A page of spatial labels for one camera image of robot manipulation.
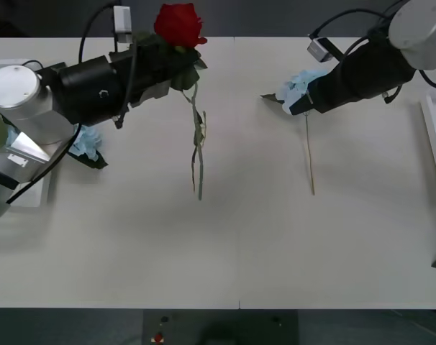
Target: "table surface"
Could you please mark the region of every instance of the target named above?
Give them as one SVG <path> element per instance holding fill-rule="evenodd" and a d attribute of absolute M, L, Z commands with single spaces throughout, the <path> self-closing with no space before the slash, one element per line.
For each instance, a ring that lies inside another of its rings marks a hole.
<path fill-rule="evenodd" d="M 345 49 L 353 39 L 336 39 Z M 303 116 L 258 96 L 332 68 L 305 38 L 211 38 L 204 199 L 193 118 L 171 91 L 99 125 L 109 166 L 66 158 L 50 204 L 0 219 L 0 307 L 436 308 L 436 170 L 416 76 L 381 98 Z M 89 39 L 85 57 L 110 39 Z M 77 39 L 0 39 L 0 58 L 77 60 Z M 431 74 L 436 80 L 436 73 Z"/>

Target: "rose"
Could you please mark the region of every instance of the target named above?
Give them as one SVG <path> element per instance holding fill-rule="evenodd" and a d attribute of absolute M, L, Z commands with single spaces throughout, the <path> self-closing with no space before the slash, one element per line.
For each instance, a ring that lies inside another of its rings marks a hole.
<path fill-rule="evenodd" d="M 202 29 L 201 19 L 193 4 L 162 5 L 154 23 L 154 31 L 169 45 L 194 48 L 207 42 L 199 37 Z"/>

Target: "black cable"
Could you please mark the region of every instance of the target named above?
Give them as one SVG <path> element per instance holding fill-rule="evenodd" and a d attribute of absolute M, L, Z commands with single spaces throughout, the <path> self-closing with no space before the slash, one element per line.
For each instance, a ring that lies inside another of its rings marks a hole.
<path fill-rule="evenodd" d="M 419 70 L 419 73 L 421 73 L 421 76 L 426 81 L 426 83 L 431 85 L 433 88 L 436 88 L 436 83 L 434 83 L 432 80 L 429 79 L 426 72 L 424 72 L 423 70 Z"/>
<path fill-rule="evenodd" d="M 132 41 L 132 63 L 130 64 L 130 74 L 129 80 L 127 82 L 127 88 L 125 89 L 124 103 L 122 103 L 122 108 L 120 109 L 119 118 L 115 121 L 116 128 L 121 129 L 124 124 L 124 117 L 128 111 L 130 96 L 132 95 L 133 83 L 135 81 L 135 73 L 137 70 L 137 59 L 138 58 L 138 45 L 137 41 L 133 39 Z"/>
<path fill-rule="evenodd" d="M 71 146 L 73 146 L 75 140 L 77 139 L 77 136 L 79 135 L 79 133 L 81 132 L 81 128 L 82 125 L 79 124 L 76 133 L 73 135 L 73 137 L 71 138 L 71 140 L 67 143 L 65 149 L 58 155 L 57 159 L 53 162 L 50 163 L 50 165 L 44 170 L 42 171 L 38 176 L 36 176 L 35 178 L 33 178 L 31 180 L 30 183 L 28 183 L 28 185 L 26 187 L 23 187 L 22 189 L 20 189 L 18 192 L 16 192 L 9 200 L 7 200 L 7 203 L 10 205 L 12 204 L 16 199 L 18 199 L 20 196 L 22 196 L 23 194 L 25 194 L 33 185 L 35 185 L 36 183 L 38 183 L 40 180 L 42 180 L 50 171 L 52 171 L 52 169 L 54 167 L 57 166 L 57 164 L 63 159 L 63 157 L 65 157 L 65 155 L 68 153 L 69 149 L 71 148 Z"/>
<path fill-rule="evenodd" d="M 107 9 L 112 9 L 114 6 L 118 5 L 119 1 L 112 1 L 109 2 L 108 4 L 104 5 L 103 7 L 101 7 L 100 9 L 98 9 L 93 16 L 91 16 L 91 18 L 88 20 L 87 24 L 86 24 L 86 28 L 83 31 L 82 34 L 82 38 L 81 38 L 81 45 L 79 46 L 79 63 L 82 63 L 82 57 L 83 57 L 83 46 L 85 45 L 86 42 L 86 38 L 88 33 L 90 32 L 91 26 L 92 24 L 95 22 L 95 19 L 104 11 L 106 11 Z"/>
<path fill-rule="evenodd" d="M 326 27 L 328 24 L 330 24 L 331 22 L 335 21 L 336 19 L 338 19 L 338 18 L 340 18 L 342 16 L 345 16 L 346 14 L 352 14 L 352 13 L 369 13 L 369 14 L 374 14 L 374 15 L 380 17 L 380 18 L 383 18 L 383 19 L 390 19 L 390 17 L 388 17 L 388 16 L 386 16 L 386 15 L 380 13 L 380 12 L 374 11 L 372 9 L 348 9 L 347 11 L 343 11 L 343 12 L 337 14 L 336 16 L 328 19 L 326 22 L 324 22 L 324 24 L 320 25 L 317 29 L 315 29 L 310 34 L 310 37 L 311 38 L 317 38 L 319 33 L 320 33 L 320 31 L 324 27 Z"/>
<path fill-rule="evenodd" d="M 396 6 L 396 5 L 398 5 L 398 4 L 400 4 L 401 2 L 404 2 L 404 1 L 407 1 L 407 0 L 397 0 L 397 1 L 395 1 L 394 3 L 392 3 L 392 4 L 390 4 L 384 11 L 383 11 L 383 14 L 386 14 L 386 12 L 387 11 L 389 11 L 390 9 L 392 9 L 394 6 Z M 390 15 L 390 17 L 394 17 L 394 15 L 403 7 L 403 5 L 405 5 L 405 4 L 402 4 L 402 6 L 400 6 L 399 7 L 399 9 L 397 9 L 397 11 L 395 11 L 393 14 L 391 14 Z M 381 20 L 382 19 L 378 19 L 378 21 L 376 22 L 376 24 L 380 24 L 380 22 L 381 22 Z"/>
<path fill-rule="evenodd" d="M 394 94 L 393 94 L 392 96 L 387 96 L 387 97 L 385 97 L 385 98 L 384 98 L 384 103 L 386 103 L 386 104 L 390 104 L 390 103 L 392 103 L 392 102 L 394 101 L 394 99 L 397 98 L 397 96 L 399 95 L 400 91 L 402 91 L 402 85 L 400 85 L 400 86 L 397 88 L 396 92 L 394 92 Z"/>
<path fill-rule="evenodd" d="M 39 60 L 28 60 L 27 62 L 22 63 L 22 66 L 26 66 L 29 63 L 38 63 L 42 69 L 44 68 L 44 65 Z"/>
<path fill-rule="evenodd" d="M 394 7 L 394 6 L 400 4 L 401 2 L 404 2 L 404 1 L 405 1 L 405 0 L 397 0 L 396 2 L 392 3 L 391 5 L 389 5 L 388 8 L 385 9 L 385 10 L 383 11 L 383 13 L 385 14 L 385 13 L 386 13 L 388 10 L 390 10 L 392 7 Z"/>

